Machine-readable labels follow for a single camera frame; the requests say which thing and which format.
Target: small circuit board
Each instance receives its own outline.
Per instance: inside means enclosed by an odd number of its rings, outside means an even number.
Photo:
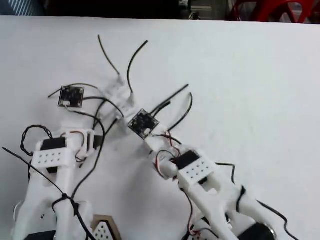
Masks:
[[[158,120],[144,109],[141,109],[128,123],[128,127],[144,140],[158,124]]]
[[[84,93],[84,87],[62,86],[58,106],[67,106],[69,108],[82,108]]]

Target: red object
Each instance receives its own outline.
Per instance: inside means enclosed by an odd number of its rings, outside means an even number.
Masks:
[[[231,18],[238,20],[239,6],[243,3],[250,2],[256,3],[256,6],[250,16],[250,21],[267,22],[268,17],[271,14],[276,20],[279,20],[283,14],[287,13],[291,22],[303,23],[312,11],[314,0],[237,0],[230,13]],[[296,20],[288,3],[298,3],[301,5],[302,12],[298,20]]]

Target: cable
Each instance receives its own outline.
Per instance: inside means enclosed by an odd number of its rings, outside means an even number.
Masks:
[[[240,195],[239,195],[239,198],[237,199],[236,201],[236,205],[235,205],[235,209],[236,211],[239,213],[240,212],[240,201],[241,199],[243,198],[243,196],[246,194],[246,189],[244,186],[241,187],[241,192],[240,192]],[[288,225],[288,219],[283,215],[281,214],[280,212],[278,212],[277,210],[273,209],[272,207],[268,206],[267,204],[259,201],[259,200],[256,200],[262,207],[268,209],[269,211],[273,212],[274,214],[278,215],[280,218],[282,218],[284,220],[284,231],[291,237],[293,238],[294,240],[299,240],[298,238],[296,238],[294,235],[292,235],[288,229],[287,229],[287,225]]]
[[[28,127],[24,130],[24,132],[23,132],[23,134],[22,134],[20,148],[21,148],[21,150],[24,151],[25,154],[27,154],[29,157],[32,157],[32,156],[34,155],[34,152],[33,152],[33,151],[28,152],[28,151],[25,149],[25,140],[26,140],[26,136],[27,136],[28,131],[29,131],[30,129],[32,129],[32,128],[43,129],[50,139],[53,138],[51,131],[50,131],[48,128],[46,128],[45,126],[42,126],[42,125],[31,125],[31,126],[28,126]]]
[[[104,100],[104,101],[112,104],[112,105],[121,113],[122,117],[123,117],[123,118],[125,117],[124,113],[120,110],[120,108],[119,108],[117,105],[115,105],[111,100],[109,100],[109,99],[107,99],[107,98],[105,98],[105,97],[101,97],[101,96],[87,96],[87,97],[84,97],[84,98],[83,98],[83,100],[92,100],[92,99],[100,99],[100,100]]]
[[[170,151],[168,151],[168,150],[165,150],[165,149],[160,150],[160,151],[156,154],[156,156],[155,156],[155,164],[154,164],[155,169],[156,169],[156,171],[158,172],[158,174],[159,174],[161,177],[164,177],[165,175],[164,175],[164,174],[161,172],[161,170],[159,169],[158,156],[159,156],[159,154],[160,154],[161,152],[169,153],[174,159],[175,159],[176,157],[175,157],[175,155],[174,155],[172,152],[170,152]]]
[[[173,124],[171,127],[169,127],[168,131],[171,131],[172,129],[174,129],[176,126],[178,126],[179,123],[181,123],[186,118],[186,116],[189,114],[189,112],[192,108],[193,102],[194,102],[194,97],[192,96],[192,93],[190,92],[190,105],[189,105],[188,109],[186,110],[185,114],[175,124]]]
[[[103,137],[102,137],[102,144],[101,144],[101,147],[99,149],[99,152],[98,152],[98,155],[96,157],[96,160],[95,160],[95,163],[94,163],[94,166],[93,168],[91,169],[91,171],[78,183],[78,185],[75,187],[72,195],[71,195],[71,198],[74,199],[75,198],[75,195],[78,191],[78,189],[80,188],[81,184],[84,183],[84,181],[94,172],[94,170],[96,169],[97,167],[97,164],[98,164],[98,161],[99,161],[99,158],[100,158],[100,154],[102,152],[102,149],[103,149],[103,146],[104,146],[104,142],[105,142],[105,139],[106,139],[106,135],[110,132],[110,130],[112,129],[112,127],[116,124],[116,122],[118,121],[118,119],[115,119],[111,125],[109,126],[109,128],[107,129],[107,131],[105,131],[105,128],[104,128],[104,125],[102,124],[102,122],[100,121],[100,119],[97,118],[97,121],[98,123],[101,125],[101,128],[102,128],[102,132],[103,132]]]
[[[294,235],[292,235],[292,234],[288,231],[288,229],[287,229],[288,219],[287,219],[283,214],[281,214],[280,212],[278,212],[278,211],[275,210],[274,208],[268,206],[267,204],[265,204],[265,203],[263,203],[263,202],[261,202],[261,201],[259,201],[259,200],[257,200],[257,202],[260,203],[262,207],[268,209],[269,211],[273,212],[274,214],[276,214],[276,215],[278,215],[280,218],[282,218],[282,219],[284,220],[284,226],[283,226],[283,228],[284,228],[285,232],[286,232],[291,238],[293,238],[294,240],[299,240],[298,238],[296,238]]]
[[[191,219],[192,219],[192,216],[193,216],[193,214],[194,214],[194,206],[192,205],[191,199],[190,199],[190,197],[188,196],[188,194],[185,192],[185,190],[183,190],[182,188],[181,188],[180,190],[185,194],[186,198],[187,198],[188,201],[189,201],[190,208],[191,208],[191,210],[190,210],[190,216],[189,216],[189,220],[188,220],[188,224],[187,224],[188,232],[190,233],[191,236],[195,236],[196,233],[193,234],[193,233],[192,233],[192,230],[190,230]]]
[[[224,162],[216,162],[215,164],[217,164],[219,166],[230,166],[230,167],[232,167],[231,181],[233,182],[233,184],[235,184],[236,165],[234,165],[232,163],[224,163]]]
[[[109,59],[109,57],[108,57],[108,55],[107,55],[107,53],[106,53],[106,51],[105,51],[105,49],[104,49],[104,46],[102,45],[102,42],[101,42],[101,39],[100,39],[100,35],[98,35],[98,39],[99,39],[100,47],[101,47],[101,49],[102,49],[102,51],[103,51],[103,54],[104,54],[105,58],[107,59],[107,61],[109,62],[109,64],[113,67],[113,69],[116,71],[116,73],[117,73],[118,75],[120,75],[120,72],[116,69],[115,65],[114,65],[114,64],[111,62],[111,60]]]
[[[103,100],[100,105],[98,106],[96,112],[95,112],[95,117],[98,118],[98,113],[100,112],[100,109],[104,106],[104,104],[106,103],[107,101],[106,100]],[[93,121],[93,126],[92,126],[92,130],[95,130],[96,126],[98,125],[97,121],[94,120]]]
[[[60,135],[60,138],[63,137],[64,135],[66,135],[66,134],[67,134],[66,132],[62,133],[62,134]],[[80,151],[81,151],[82,148],[84,147],[86,137],[85,137],[84,133],[81,132],[81,131],[71,131],[70,134],[81,134],[81,135],[82,135],[81,148],[80,148],[79,151],[75,154],[75,158],[77,159],[77,160],[75,160],[75,161],[76,161],[77,163],[82,163],[82,162],[84,162],[84,161],[86,160],[86,158],[80,159],[80,158],[77,157],[77,155],[80,153]]]
[[[134,93],[134,91],[133,91],[132,86],[131,86],[131,83],[130,83],[130,68],[131,68],[131,64],[132,64],[132,62],[134,61],[136,55],[140,52],[140,50],[141,50],[147,43],[148,43],[148,40],[145,41],[145,42],[138,48],[137,51],[135,51],[135,53],[133,54],[133,56],[132,56],[132,58],[131,58],[131,60],[130,60],[130,63],[129,63],[129,66],[128,66],[128,70],[127,70],[127,72],[126,72],[126,78],[127,78],[127,80],[128,80],[128,85],[129,85],[129,88],[130,88],[130,91],[131,91],[132,94]]]
[[[30,166],[28,165],[28,182],[30,182],[30,178],[31,178],[31,173],[30,173]]]
[[[79,222],[80,222],[83,230],[85,231],[86,235],[87,235],[91,240],[96,240],[95,237],[94,237],[94,236],[91,234],[91,232],[88,230],[88,228],[87,228],[84,220],[82,219],[82,217],[81,217],[81,215],[80,215],[80,212],[79,212],[79,208],[77,207],[76,202],[75,202],[71,197],[69,197],[66,193],[63,193],[61,198],[59,198],[58,200],[56,200],[56,201],[54,201],[54,202],[52,203],[51,207],[52,207],[53,212],[56,213],[55,208],[54,208],[56,204],[60,203],[61,201],[67,200],[67,199],[70,200],[71,205],[72,205],[73,210],[74,210],[74,215],[77,216],[77,218],[78,218],[78,220],[79,220]]]
[[[168,136],[168,135],[165,135],[165,134],[159,134],[159,135],[151,135],[152,137],[164,137],[166,139],[171,139],[173,141],[175,141],[176,143],[178,143],[179,145],[182,145],[182,143],[177,140],[176,138],[174,138],[173,136]]]
[[[162,105],[158,108],[158,110],[153,114],[153,117],[155,118],[162,109],[166,108],[166,107],[169,106],[170,104],[171,104],[171,101],[167,101],[166,103],[162,104]]]
[[[179,93],[181,93],[184,89],[186,89],[189,86],[189,84],[184,85],[182,88],[180,88],[178,91],[176,91],[174,94],[172,94],[170,97],[168,97],[166,100],[164,100],[163,102],[161,102],[158,106],[156,106],[151,112],[150,114],[153,114],[158,108],[160,108],[163,104],[165,104],[166,102],[170,101],[171,99],[173,99],[176,95],[178,95]]]
[[[14,222],[17,221],[17,219],[16,219],[17,208],[18,208],[18,206],[19,206],[22,202],[23,202],[23,201],[18,202],[18,203],[14,206],[14,208],[13,208],[13,220],[14,220]]]
[[[62,194],[64,193],[53,181],[51,181],[48,177],[46,177],[46,175],[44,175],[42,172],[40,172],[38,169],[36,169],[34,166],[32,166],[30,163],[28,163],[26,160],[24,160],[21,156],[15,154],[14,152],[8,150],[5,147],[2,147],[3,150],[5,150],[7,153],[15,156],[16,158],[20,159],[21,161],[23,161],[25,164],[27,164],[30,168],[32,168],[33,170],[35,170],[37,173],[39,173],[40,175],[42,175],[45,179],[47,179],[50,183],[52,183]]]
[[[67,85],[66,87],[72,87],[72,86],[75,86],[75,85],[83,85],[83,86],[88,86],[88,87],[92,87],[94,89],[97,89],[99,90],[98,87],[94,86],[94,85],[91,85],[91,84],[87,84],[87,83],[73,83],[73,84],[69,84]],[[59,91],[61,91],[62,87],[59,88],[57,91],[51,93],[49,96],[48,96],[48,99],[51,98],[53,95],[55,95],[56,93],[58,93]]]

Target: white table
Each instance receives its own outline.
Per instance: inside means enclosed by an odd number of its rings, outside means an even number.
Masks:
[[[189,83],[158,119],[165,125],[175,122],[191,91],[193,108],[173,134],[217,162],[236,164],[235,181],[287,216],[289,230],[299,239],[319,237],[318,26],[2,16],[1,147],[22,155],[27,126],[43,124],[54,131],[62,118],[72,116],[60,113],[57,98],[46,98],[61,85],[103,87],[116,77],[98,34],[124,78],[132,54],[149,40],[130,75],[141,106],[151,110]],[[83,109],[93,113],[97,105],[85,103]],[[91,120],[85,120],[90,127]],[[33,149],[43,136],[40,130],[30,132],[26,148]],[[151,169],[147,155],[138,136],[114,129],[78,197],[90,200],[96,213],[112,215],[125,240],[179,240],[190,206],[176,182]],[[0,234],[7,239],[13,207],[26,193],[27,166],[4,151],[0,159]]]

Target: black wire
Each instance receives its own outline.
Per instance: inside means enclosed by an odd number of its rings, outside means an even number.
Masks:
[[[83,86],[88,86],[88,87],[92,87],[94,89],[99,89],[98,87],[94,86],[94,85],[91,85],[91,84],[87,84],[87,83],[73,83],[73,84],[69,84],[67,85],[66,87],[72,87],[72,86],[75,86],[75,85],[83,85]],[[51,93],[49,96],[48,96],[48,99],[51,98],[53,95],[55,95],[56,93],[58,93],[59,91],[61,91],[62,87],[59,88],[57,91]]]
[[[282,219],[284,220],[284,226],[283,226],[283,228],[284,228],[285,232],[286,232],[291,238],[293,238],[294,240],[299,240],[298,238],[296,238],[294,235],[292,235],[292,234],[288,231],[288,229],[287,229],[288,219],[287,219],[283,214],[281,214],[280,212],[278,212],[278,211],[275,210],[274,208],[268,206],[267,204],[265,204],[265,203],[263,203],[263,202],[261,202],[261,201],[259,201],[259,200],[257,200],[257,202],[260,203],[262,207],[268,209],[269,211],[273,212],[274,214],[276,214],[276,215],[278,215],[280,218],[282,218]]]
[[[102,42],[101,42],[101,39],[100,39],[100,35],[98,35],[98,39],[99,39],[100,47],[101,47],[101,49],[102,49],[102,51],[103,51],[103,54],[104,54],[105,58],[107,59],[107,61],[109,62],[109,64],[113,67],[113,69],[116,71],[116,73],[117,73],[118,75],[120,75],[120,72],[116,69],[115,65],[114,65],[114,64],[111,62],[111,60],[109,59],[109,57],[108,57],[108,55],[107,55],[107,53],[106,53],[106,51],[105,51],[105,48],[104,48],[104,46],[102,45]]]
[[[241,199],[243,198],[243,196],[246,194],[246,189],[244,186],[241,187],[241,192],[240,192],[240,195],[239,195],[239,198],[237,199],[236,201],[236,205],[235,205],[235,209],[236,211],[239,213],[240,212],[240,201]],[[277,210],[273,209],[272,207],[268,206],[267,204],[259,201],[259,200],[256,200],[262,207],[268,209],[269,211],[273,212],[274,214],[278,215],[280,218],[282,218],[284,220],[284,231],[291,237],[293,238],[294,240],[299,240],[298,238],[296,238],[294,235],[292,235],[288,229],[287,229],[287,225],[288,225],[288,219],[280,212],[278,212]]]
[[[26,136],[27,136],[28,131],[29,131],[30,129],[32,129],[32,128],[43,129],[50,139],[53,138],[51,131],[50,131],[48,128],[46,128],[45,126],[42,126],[42,125],[31,125],[31,126],[28,126],[28,127],[24,130],[24,132],[23,132],[23,134],[22,134],[20,148],[21,148],[21,150],[24,151],[25,154],[27,154],[29,157],[32,157],[32,156],[34,155],[34,152],[33,152],[33,151],[28,152],[28,151],[25,149],[25,140],[26,140]]]
[[[231,181],[233,182],[233,184],[235,184],[236,165],[234,165],[232,163],[224,163],[224,162],[216,162],[215,164],[217,164],[219,166],[230,166],[230,167],[232,167]]]
[[[21,161],[23,161],[25,164],[27,164],[30,168],[32,168],[33,170],[35,170],[37,173],[39,173],[41,176],[43,176],[45,179],[47,179],[50,183],[52,183],[62,194],[64,193],[53,181],[51,181],[48,177],[46,177],[42,172],[40,172],[37,168],[35,168],[34,166],[32,166],[29,162],[27,162],[26,160],[24,160],[21,156],[15,154],[14,152],[8,150],[5,147],[2,147],[3,150],[5,150],[7,153],[15,156],[16,158],[20,159]]]
[[[66,193],[63,193],[61,198],[59,198],[58,200],[56,200],[56,201],[54,201],[54,202],[52,203],[52,205],[51,205],[52,210],[53,210],[54,212],[56,212],[56,211],[55,211],[55,208],[54,208],[55,205],[56,205],[57,203],[61,202],[61,201],[67,200],[67,199],[70,200],[71,205],[72,205],[72,207],[73,207],[74,215],[77,216],[77,218],[78,218],[78,220],[79,220],[79,222],[80,222],[83,230],[85,231],[87,237],[89,237],[91,240],[96,240],[95,237],[94,237],[94,236],[91,234],[91,232],[88,230],[88,228],[87,228],[87,226],[86,226],[83,218],[81,217],[80,212],[79,212],[79,208],[78,208],[76,202],[75,202],[71,197],[69,197]]]
[[[130,68],[131,68],[131,64],[132,64],[132,62],[134,61],[136,55],[140,52],[140,50],[141,50],[147,43],[148,43],[148,40],[145,41],[145,42],[138,48],[137,51],[135,51],[135,53],[133,54],[133,56],[132,56],[132,58],[131,58],[131,60],[130,60],[130,63],[129,63],[129,66],[128,66],[128,70],[127,70],[127,72],[126,72],[126,78],[127,78],[127,80],[128,80],[128,85],[129,85],[129,88],[130,88],[130,91],[131,91],[132,94],[134,93],[134,91],[133,91],[132,86],[131,86],[131,83],[130,83]]]
[[[31,178],[31,173],[30,173],[30,165],[28,165],[28,181],[30,182],[30,178]]]
[[[102,144],[101,144],[101,147],[99,149],[99,152],[98,152],[98,155],[96,157],[96,160],[95,160],[95,163],[94,163],[94,166],[93,168],[91,169],[90,172],[88,172],[88,174],[78,183],[78,185],[75,187],[72,195],[71,195],[71,198],[74,199],[75,198],[75,195],[79,189],[79,187],[81,186],[82,183],[84,183],[84,181],[94,172],[94,170],[96,169],[97,167],[97,164],[98,164],[98,161],[99,161],[99,158],[100,158],[100,155],[101,155],[101,152],[102,152],[102,149],[103,149],[103,146],[104,146],[104,142],[105,142],[105,139],[106,139],[106,135],[109,133],[109,131],[112,129],[112,127],[116,124],[116,122],[118,121],[118,119],[115,119],[111,125],[109,126],[109,128],[107,129],[107,131],[105,131],[105,128],[104,128],[104,125],[102,124],[102,122],[100,121],[100,119],[97,118],[97,122],[101,125],[101,128],[102,128],[102,132],[103,132],[103,137],[102,137]]]
[[[192,205],[192,202],[191,202],[190,197],[189,197],[188,194],[185,192],[185,190],[183,190],[182,188],[181,188],[180,190],[185,194],[185,196],[186,196],[186,198],[188,199],[189,204],[190,204],[191,211],[190,211],[190,217],[189,217],[189,220],[188,220],[188,224],[189,224],[190,221],[191,221],[192,215],[193,215],[193,213],[194,213],[194,207],[193,207],[193,205]],[[216,234],[214,233],[214,231],[212,231],[210,228],[207,228],[207,227],[200,228],[199,230],[195,230],[195,232],[201,232],[201,231],[204,231],[204,230],[209,231],[209,232],[212,233],[216,238],[219,238],[218,235],[216,235]]]
[[[155,158],[157,158],[159,156],[159,153],[161,153],[161,152],[166,152],[166,153],[170,154],[174,159],[176,159],[176,156],[172,152],[170,152],[168,150],[164,150],[164,149],[158,151]]]
[[[100,112],[100,109],[104,106],[104,104],[106,103],[107,101],[106,100],[103,100],[100,105],[98,106],[98,108],[96,109],[96,112],[95,112],[95,117],[98,118],[98,113]],[[95,130],[96,129],[96,126],[98,125],[97,121],[96,120],[93,120],[93,126],[92,126],[92,130]]]
[[[235,204],[235,210],[240,213],[240,201],[242,199],[242,197],[246,194],[247,190],[245,189],[244,186],[241,187],[241,191],[240,191],[240,195],[238,197],[238,200],[236,201]]]
[[[174,138],[172,136],[169,136],[169,135],[159,134],[159,135],[151,135],[151,136],[152,137],[164,137],[166,139],[171,139],[171,140],[175,141],[176,143],[178,143],[179,145],[182,145],[182,143],[178,139],[176,139],[176,138]]]
[[[182,88],[180,88],[178,91],[176,91],[174,94],[172,94],[170,97],[168,97],[166,100],[162,101],[158,106],[156,106],[150,114],[153,114],[158,108],[160,108],[163,104],[173,99],[176,95],[181,93],[184,89],[186,89],[189,86],[189,84],[184,85]]]
[[[186,110],[185,114],[175,124],[173,124],[171,127],[169,127],[168,132],[170,132],[172,129],[174,129],[176,126],[178,126],[178,124],[181,123],[186,118],[186,116],[189,114],[189,112],[192,108],[193,102],[194,102],[194,97],[192,96],[192,93],[190,92],[190,105],[189,105],[188,109]]]
[[[120,110],[120,108],[115,105],[112,101],[110,101],[109,99],[105,98],[105,97],[102,97],[102,96],[87,96],[87,97],[84,97],[83,100],[92,100],[92,99],[100,99],[100,100],[104,100],[110,104],[112,104],[122,115],[122,117],[124,118],[125,115],[124,113]]]
[[[158,110],[153,114],[153,117],[155,118],[155,117],[158,115],[158,113],[160,113],[160,111],[161,111],[162,109],[166,108],[166,107],[169,106],[170,104],[171,104],[171,101],[167,101],[166,103],[162,104],[162,105],[158,108]]]

